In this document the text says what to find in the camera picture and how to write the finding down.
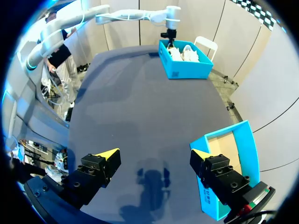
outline black shirt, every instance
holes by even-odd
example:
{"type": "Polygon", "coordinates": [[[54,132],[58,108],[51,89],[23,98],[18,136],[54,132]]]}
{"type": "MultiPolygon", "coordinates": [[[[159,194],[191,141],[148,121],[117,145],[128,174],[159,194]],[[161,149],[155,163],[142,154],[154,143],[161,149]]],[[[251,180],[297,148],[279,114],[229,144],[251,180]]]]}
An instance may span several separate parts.
{"type": "MultiPolygon", "coordinates": [[[[63,29],[62,36],[66,39],[67,32],[63,29]]],[[[57,52],[53,52],[49,57],[49,62],[57,68],[62,64],[69,56],[71,56],[70,50],[63,44],[57,52]]]]}

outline blue box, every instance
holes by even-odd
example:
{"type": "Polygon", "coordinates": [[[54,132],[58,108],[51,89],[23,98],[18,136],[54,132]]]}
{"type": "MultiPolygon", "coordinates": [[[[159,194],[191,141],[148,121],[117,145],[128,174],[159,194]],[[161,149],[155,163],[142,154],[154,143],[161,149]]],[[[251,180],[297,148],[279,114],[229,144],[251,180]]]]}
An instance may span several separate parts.
{"type": "Polygon", "coordinates": [[[169,79],[175,78],[204,78],[207,79],[212,68],[211,60],[196,47],[193,43],[187,41],[174,41],[174,46],[182,53],[184,47],[188,44],[193,51],[197,51],[198,62],[178,62],[173,61],[170,53],[167,51],[168,40],[160,40],[159,55],[169,79]]]}
{"type": "MultiPolygon", "coordinates": [[[[206,153],[211,153],[211,148],[209,146],[208,140],[213,139],[215,137],[223,136],[230,132],[233,133],[235,138],[235,144],[239,154],[242,175],[248,175],[250,177],[249,185],[251,187],[254,187],[260,182],[260,170],[256,144],[249,122],[247,120],[220,129],[218,131],[205,134],[200,139],[190,143],[190,148],[195,148],[206,153]]],[[[210,188],[204,188],[200,181],[200,178],[197,177],[197,181],[199,185],[199,194],[202,211],[211,216],[212,218],[216,219],[217,221],[227,216],[227,214],[230,211],[230,208],[227,205],[223,205],[210,188]]]]}

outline person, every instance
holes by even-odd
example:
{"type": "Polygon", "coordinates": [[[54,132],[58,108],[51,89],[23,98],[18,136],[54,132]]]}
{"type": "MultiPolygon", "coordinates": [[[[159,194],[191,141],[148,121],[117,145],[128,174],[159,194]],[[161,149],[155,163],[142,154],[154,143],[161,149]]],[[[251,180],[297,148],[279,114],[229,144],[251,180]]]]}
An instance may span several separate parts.
{"type": "MultiPolygon", "coordinates": [[[[54,19],[56,19],[56,12],[50,12],[45,18],[46,23],[54,19]]],[[[63,29],[62,36],[64,40],[70,37],[76,30],[76,28],[72,28],[71,32],[67,33],[63,29]]],[[[70,50],[63,44],[59,49],[56,49],[50,57],[45,58],[44,61],[48,66],[49,72],[57,73],[63,91],[67,96],[67,101],[71,104],[71,107],[73,107],[76,93],[79,90],[81,82],[78,77],[77,66],[70,50]]]]}

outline cardboard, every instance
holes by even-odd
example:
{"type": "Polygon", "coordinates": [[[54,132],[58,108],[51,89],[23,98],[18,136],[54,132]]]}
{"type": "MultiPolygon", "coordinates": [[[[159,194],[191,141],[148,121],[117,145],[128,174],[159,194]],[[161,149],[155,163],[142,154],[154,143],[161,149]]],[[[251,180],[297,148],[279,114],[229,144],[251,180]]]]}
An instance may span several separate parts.
{"type": "Polygon", "coordinates": [[[229,132],[219,137],[208,139],[211,153],[215,155],[223,154],[230,159],[229,164],[234,170],[242,174],[239,153],[233,132],[229,132]]]}

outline checkered pattern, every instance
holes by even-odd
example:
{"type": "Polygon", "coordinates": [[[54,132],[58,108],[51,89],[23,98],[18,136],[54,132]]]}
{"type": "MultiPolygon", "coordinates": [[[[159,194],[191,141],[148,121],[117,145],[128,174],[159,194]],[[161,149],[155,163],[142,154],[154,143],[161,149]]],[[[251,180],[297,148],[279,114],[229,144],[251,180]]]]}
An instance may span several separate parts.
{"type": "Polygon", "coordinates": [[[237,6],[244,8],[246,11],[255,16],[262,24],[273,30],[274,23],[276,20],[272,17],[272,14],[269,11],[265,11],[261,6],[254,3],[252,0],[231,0],[236,3],[237,6]]]}

